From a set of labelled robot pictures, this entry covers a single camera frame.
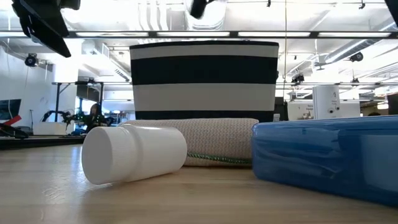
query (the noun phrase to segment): wooden table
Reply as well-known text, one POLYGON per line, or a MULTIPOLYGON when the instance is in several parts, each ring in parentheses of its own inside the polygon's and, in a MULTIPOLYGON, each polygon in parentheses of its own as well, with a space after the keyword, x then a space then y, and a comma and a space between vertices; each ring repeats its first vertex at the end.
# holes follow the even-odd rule
POLYGON ((91 185, 80 146, 0 151, 0 223, 398 223, 398 210, 256 180, 249 169, 184 168, 91 185))

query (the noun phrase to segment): black and white stripe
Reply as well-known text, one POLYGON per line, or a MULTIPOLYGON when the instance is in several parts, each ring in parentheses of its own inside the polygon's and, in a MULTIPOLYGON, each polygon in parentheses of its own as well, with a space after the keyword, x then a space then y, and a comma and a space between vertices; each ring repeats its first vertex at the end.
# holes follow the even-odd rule
POLYGON ((162 42, 130 49, 137 119, 273 119, 278 43, 162 42))

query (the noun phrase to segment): green string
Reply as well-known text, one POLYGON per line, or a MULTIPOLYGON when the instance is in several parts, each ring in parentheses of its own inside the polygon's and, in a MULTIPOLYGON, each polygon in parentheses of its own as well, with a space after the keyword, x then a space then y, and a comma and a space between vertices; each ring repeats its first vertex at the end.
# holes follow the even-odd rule
POLYGON ((197 159, 207 159, 207 160, 217 161, 217 162, 227 162, 230 164, 251 164, 251 159, 235 159, 235 158, 229 158, 229 157, 197 154, 194 152, 188 152, 187 156, 192 157, 192 158, 197 158, 197 159))

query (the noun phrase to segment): white plastic bottle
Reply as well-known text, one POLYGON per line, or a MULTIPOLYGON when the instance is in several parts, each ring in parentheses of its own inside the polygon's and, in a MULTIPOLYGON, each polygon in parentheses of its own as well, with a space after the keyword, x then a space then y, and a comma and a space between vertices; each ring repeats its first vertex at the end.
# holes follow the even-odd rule
POLYGON ((97 127, 86 136, 81 163, 92 184, 129 182, 179 170, 187 143, 175 128, 97 127))

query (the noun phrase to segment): beige towel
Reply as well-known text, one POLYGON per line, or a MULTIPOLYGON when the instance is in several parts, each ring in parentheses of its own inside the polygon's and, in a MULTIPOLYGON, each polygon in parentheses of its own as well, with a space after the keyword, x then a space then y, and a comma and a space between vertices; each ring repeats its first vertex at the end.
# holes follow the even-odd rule
POLYGON ((249 118, 216 118, 136 120, 120 125, 177 128, 187 141, 188 157, 185 166, 250 166, 234 161, 251 159, 251 129, 256 123, 258 120, 249 118))

